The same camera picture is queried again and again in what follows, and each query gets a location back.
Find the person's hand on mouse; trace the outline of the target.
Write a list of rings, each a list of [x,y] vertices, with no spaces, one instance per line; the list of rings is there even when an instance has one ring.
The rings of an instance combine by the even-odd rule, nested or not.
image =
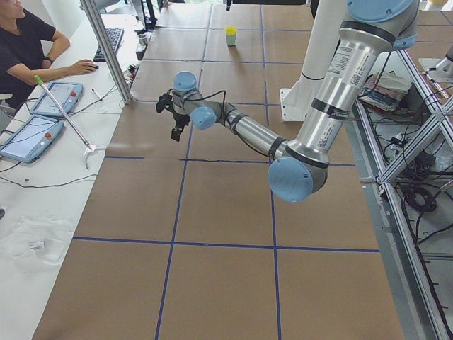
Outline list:
[[[91,68],[92,64],[95,64],[95,62],[89,59],[81,59],[69,67],[69,74],[70,75],[90,74],[96,71]]]

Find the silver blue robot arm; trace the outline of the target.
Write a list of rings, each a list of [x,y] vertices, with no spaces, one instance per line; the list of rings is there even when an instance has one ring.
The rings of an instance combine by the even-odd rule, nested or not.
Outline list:
[[[299,80],[281,99],[302,126],[286,140],[227,102],[202,95],[190,72],[175,75],[169,91],[177,140],[186,125],[219,123],[270,159],[268,182],[280,199],[296,203],[325,184],[331,148],[378,56],[410,47],[418,1],[320,1]]]

